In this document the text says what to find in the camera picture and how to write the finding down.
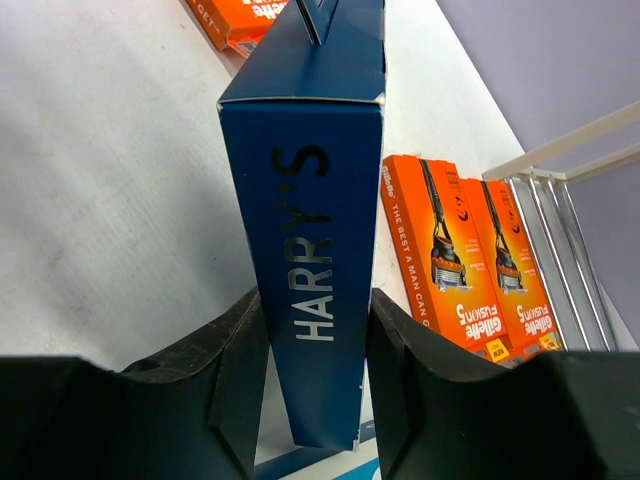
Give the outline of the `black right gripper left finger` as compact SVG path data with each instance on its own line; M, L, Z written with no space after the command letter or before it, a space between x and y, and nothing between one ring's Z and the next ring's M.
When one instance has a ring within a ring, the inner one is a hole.
M122 371L1 360L5 479L248 479L269 342L256 290Z

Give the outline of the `grey Harry's box blue razor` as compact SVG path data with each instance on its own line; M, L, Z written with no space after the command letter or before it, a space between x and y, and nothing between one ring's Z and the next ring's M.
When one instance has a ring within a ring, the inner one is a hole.
M295 443L359 441L386 86L381 1L292 1L218 102Z

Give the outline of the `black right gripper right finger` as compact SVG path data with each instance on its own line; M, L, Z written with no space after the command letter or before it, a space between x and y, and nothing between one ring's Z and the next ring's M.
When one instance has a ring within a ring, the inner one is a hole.
M635 352L549 352L508 369L374 289L367 363L385 479L639 475Z

